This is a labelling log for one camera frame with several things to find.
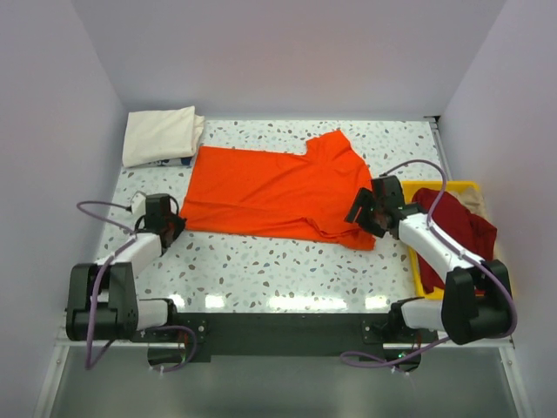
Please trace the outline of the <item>orange t shirt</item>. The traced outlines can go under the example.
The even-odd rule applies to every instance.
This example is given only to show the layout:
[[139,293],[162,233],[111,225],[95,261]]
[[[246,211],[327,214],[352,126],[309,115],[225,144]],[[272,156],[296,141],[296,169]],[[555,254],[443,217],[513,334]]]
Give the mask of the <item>orange t shirt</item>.
[[375,238],[345,220],[371,184],[365,160],[341,131],[305,145],[303,154],[202,146],[180,210],[186,228],[371,251]]

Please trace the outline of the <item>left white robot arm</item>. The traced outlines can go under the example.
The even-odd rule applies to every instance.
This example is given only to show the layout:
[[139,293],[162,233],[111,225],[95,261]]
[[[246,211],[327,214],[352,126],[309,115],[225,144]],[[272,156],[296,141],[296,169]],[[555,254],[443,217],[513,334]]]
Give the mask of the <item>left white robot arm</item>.
[[69,340],[130,340],[150,329],[161,341],[174,340],[180,320],[166,298],[141,300],[135,280],[161,258],[185,229],[178,202],[171,195],[147,195],[130,237],[115,252],[75,265],[65,309]]

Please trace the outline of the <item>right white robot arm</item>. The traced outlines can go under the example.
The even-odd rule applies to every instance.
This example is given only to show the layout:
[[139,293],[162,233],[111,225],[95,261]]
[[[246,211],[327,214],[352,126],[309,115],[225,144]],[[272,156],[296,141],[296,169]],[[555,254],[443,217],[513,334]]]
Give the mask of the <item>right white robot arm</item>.
[[424,297],[391,305],[384,334],[409,341],[419,330],[441,331],[458,345],[510,335],[517,326],[507,267],[467,250],[433,219],[444,189],[429,209],[407,203],[399,179],[383,175],[357,192],[346,222],[377,238],[391,234],[412,248],[442,279],[442,300]]

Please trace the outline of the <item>yellow plastic bin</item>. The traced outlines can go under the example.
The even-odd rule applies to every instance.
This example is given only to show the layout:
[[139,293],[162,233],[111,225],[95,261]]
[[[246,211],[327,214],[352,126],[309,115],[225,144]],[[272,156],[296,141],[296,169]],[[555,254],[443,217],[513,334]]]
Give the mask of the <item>yellow plastic bin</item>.
[[[403,181],[407,203],[418,203],[429,210],[442,183],[439,181]],[[446,191],[433,211],[433,221],[467,250],[484,260],[500,258],[496,239],[497,228],[488,220],[485,200],[480,187],[472,181],[449,181]],[[410,250],[413,279],[418,296],[429,300],[443,298],[444,284],[439,275]]]

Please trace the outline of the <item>folded white blue-print shirt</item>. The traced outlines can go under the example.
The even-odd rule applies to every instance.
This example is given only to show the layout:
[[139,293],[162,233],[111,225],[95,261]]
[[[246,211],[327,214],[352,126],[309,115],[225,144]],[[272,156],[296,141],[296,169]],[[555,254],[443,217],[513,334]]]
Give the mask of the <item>folded white blue-print shirt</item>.
[[148,167],[172,167],[172,166],[190,166],[193,157],[183,157],[183,158],[169,158],[160,159],[154,162],[147,163]]

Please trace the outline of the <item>beige t shirt in bin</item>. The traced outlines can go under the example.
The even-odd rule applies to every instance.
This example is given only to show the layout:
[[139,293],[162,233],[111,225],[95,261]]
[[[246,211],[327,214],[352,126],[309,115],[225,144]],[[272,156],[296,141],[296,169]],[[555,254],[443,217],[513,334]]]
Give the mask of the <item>beige t shirt in bin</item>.
[[461,192],[454,192],[453,196],[472,214],[483,218],[487,215],[484,198],[478,190],[468,187]]

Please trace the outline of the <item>folded cream t shirt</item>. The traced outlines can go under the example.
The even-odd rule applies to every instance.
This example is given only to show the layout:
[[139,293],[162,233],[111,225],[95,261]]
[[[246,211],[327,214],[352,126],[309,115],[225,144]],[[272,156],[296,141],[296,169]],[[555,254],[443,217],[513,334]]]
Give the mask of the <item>folded cream t shirt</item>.
[[147,166],[160,159],[194,157],[205,128],[205,117],[194,106],[128,114],[122,165]]

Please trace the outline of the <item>dark red t shirt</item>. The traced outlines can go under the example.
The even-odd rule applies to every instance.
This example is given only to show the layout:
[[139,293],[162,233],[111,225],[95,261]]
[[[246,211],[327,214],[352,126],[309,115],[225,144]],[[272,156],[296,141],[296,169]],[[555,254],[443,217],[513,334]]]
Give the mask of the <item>dark red t shirt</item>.
[[[433,221],[446,233],[453,237],[460,245],[484,260],[494,260],[495,241],[497,228],[486,218],[472,214],[454,196],[457,191],[447,191],[433,211]],[[419,203],[429,211],[438,191],[431,188],[420,188],[413,195],[413,202]],[[421,284],[425,294],[430,294],[436,289],[444,289],[439,275],[418,256]]]

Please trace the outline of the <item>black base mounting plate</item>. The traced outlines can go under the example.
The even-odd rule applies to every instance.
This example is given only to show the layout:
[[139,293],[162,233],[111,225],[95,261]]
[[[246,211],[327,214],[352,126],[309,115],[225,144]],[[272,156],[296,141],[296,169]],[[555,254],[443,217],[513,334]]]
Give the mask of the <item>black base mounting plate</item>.
[[136,333],[134,342],[185,343],[189,361],[209,362],[213,356],[331,357],[344,352],[372,354],[391,361],[385,344],[435,342],[428,330],[392,333],[386,313],[176,313],[169,326]]

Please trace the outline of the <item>aluminium frame rail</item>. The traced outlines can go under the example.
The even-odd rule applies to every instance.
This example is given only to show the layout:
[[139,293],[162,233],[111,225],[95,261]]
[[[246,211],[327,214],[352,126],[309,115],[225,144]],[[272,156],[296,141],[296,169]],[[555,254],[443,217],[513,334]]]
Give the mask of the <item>aluminium frame rail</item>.
[[441,167],[444,169],[447,179],[452,180],[453,176],[451,174],[451,170],[450,170],[448,161],[446,159],[446,153],[445,153],[442,141],[441,141],[439,119],[440,119],[440,117],[434,117],[434,116],[424,117],[424,120],[429,124],[430,130],[432,132],[434,143],[435,143],[437,152],[439,154]]

